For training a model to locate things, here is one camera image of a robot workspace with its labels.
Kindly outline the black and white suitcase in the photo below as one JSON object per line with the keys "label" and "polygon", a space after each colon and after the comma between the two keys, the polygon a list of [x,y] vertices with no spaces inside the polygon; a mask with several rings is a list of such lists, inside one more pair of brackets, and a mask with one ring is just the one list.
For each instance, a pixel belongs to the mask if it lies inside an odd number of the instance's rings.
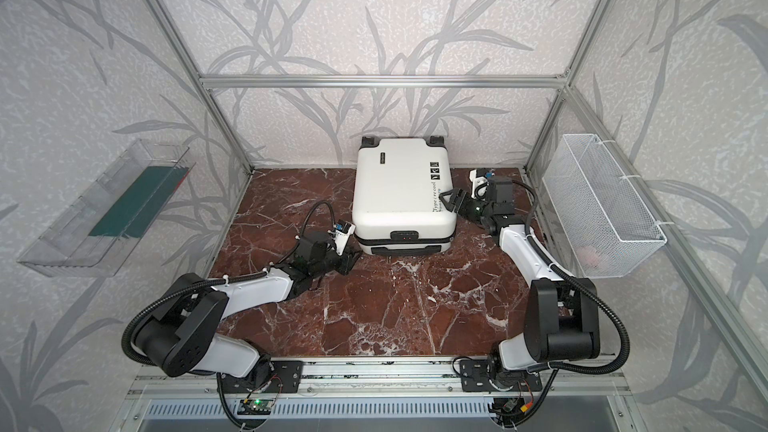
{"label": "black and white suitcase", "polygon": [[363,252],[393,257],[447,251],[457,217],[440,196],[452,189],[442,136],[364,136],[352,203],[355,238]]}

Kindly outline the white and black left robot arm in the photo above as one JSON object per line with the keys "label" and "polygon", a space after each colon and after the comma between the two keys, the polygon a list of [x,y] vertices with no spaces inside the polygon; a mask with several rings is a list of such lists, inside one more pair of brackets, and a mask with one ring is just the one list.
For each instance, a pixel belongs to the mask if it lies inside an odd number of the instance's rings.
{"label": "white and black left robot arm", "polygon": [[121,338],[123,353],[169,377],[213,373],[256,385],[268,381],[274,375],[269,355],[219,334],[220,323],[245,310],[295,299],[330,272],[349,273],[361,256],[348,245],[354,231],[352,223],[341,221],[329,232],[303,233],[285,261],[253,274],[181,276],[131,319]]}

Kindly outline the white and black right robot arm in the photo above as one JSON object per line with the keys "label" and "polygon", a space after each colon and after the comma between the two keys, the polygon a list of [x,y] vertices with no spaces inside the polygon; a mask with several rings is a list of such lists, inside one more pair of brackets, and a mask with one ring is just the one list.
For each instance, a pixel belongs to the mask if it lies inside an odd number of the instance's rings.
{"label": "white and black right robot arm", "polygon": [[490,172],[472,177],[469,191],[455,188],[438,198],[447,211],[482,228],[510,257],[528,285],[523,332],[497,347],[497,363],[504,370],[534,372],[553,369],[558,362],[593,359],[600,353],[597,304],[587,294],[596,291],[588,279],[565,271],[558,275],[557,262],[533,230],[534,210],[517,212],[516,190],[533,189],[520,180]]}

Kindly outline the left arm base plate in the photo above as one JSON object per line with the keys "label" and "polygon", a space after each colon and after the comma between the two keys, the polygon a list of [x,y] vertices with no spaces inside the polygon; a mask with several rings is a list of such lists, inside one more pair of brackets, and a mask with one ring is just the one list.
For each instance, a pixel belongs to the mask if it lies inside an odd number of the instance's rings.
{"label": "left arm base plate", "polygon": [[304,362],[301,360],[260,362],[242,378],[225,375],[222,379],[223,392],[293,394],[298,391],[303,367]]}

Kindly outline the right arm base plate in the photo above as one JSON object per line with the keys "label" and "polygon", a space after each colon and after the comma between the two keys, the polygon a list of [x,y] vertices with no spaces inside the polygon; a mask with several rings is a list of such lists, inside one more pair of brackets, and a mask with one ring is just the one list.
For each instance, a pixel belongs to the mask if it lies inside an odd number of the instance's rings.
{"label": "right arm base plate", "polygon": [[504,369],[498,361],[487,357],[466,356],[452,361],[454,373],[460,378],[463,392],[540,392],[543,384],[538,375],[525,370]]}

